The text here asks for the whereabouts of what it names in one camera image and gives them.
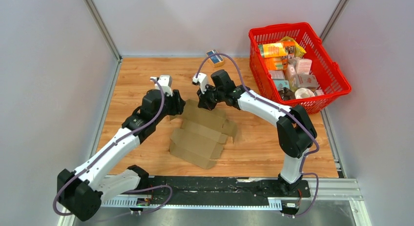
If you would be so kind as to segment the brown cardboard box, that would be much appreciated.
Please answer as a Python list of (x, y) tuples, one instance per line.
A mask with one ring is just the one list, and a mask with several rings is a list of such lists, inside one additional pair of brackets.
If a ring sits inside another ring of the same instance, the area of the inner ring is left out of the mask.
[(203, 169), (216, 165), (227, 139), (235, 140), (237, 124), (227, 118), (220, 109), (212, 111), (199, 108), (195, 100), (187, 100), (179, 128), (170, 136), (169, 152)]

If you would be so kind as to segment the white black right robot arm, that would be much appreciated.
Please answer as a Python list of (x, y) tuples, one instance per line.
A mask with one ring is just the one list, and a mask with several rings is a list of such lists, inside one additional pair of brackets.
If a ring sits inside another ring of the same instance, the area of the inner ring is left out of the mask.
[(236, 86), (223, 69), (214, 72), (211, 79), (213, 84), (208, 83), (204, 73), (197, 73), (192, 78), (192, 83), (199, 86), (199, 108), (213, 110), (218, 103), (225, 103), (276, 127), (279, 145), (285, 153), (277, 187), (282, 195), (291, 196), (303, 178), (301, 169), (305, 154), (317, 137), (306, 110), (299, 105), (289, 107), (268, 100), (243, 84)]

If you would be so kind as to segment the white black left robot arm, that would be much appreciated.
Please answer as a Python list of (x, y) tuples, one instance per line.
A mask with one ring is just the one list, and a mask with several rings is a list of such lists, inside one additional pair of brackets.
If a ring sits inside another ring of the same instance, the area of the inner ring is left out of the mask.
[(93, 157), (73, 171), (62, 170), (57, 177), (57, 194), (53, 200), (54, 211), (57, 203), (64, 206), (79, 220), (91, 219), (101, 204), (120, 194), (152, 193), (157, 189), (149, 184), (149, 174), (132, 165), (123, 173), (107, 178), (108, 172), (130, 151), (141, 145), (167, 115), (181, 115), (185, 101), (179, 90), (171, 93), (160, 89), (147, 91), (142, 104), (122, 123), (114, 137)]

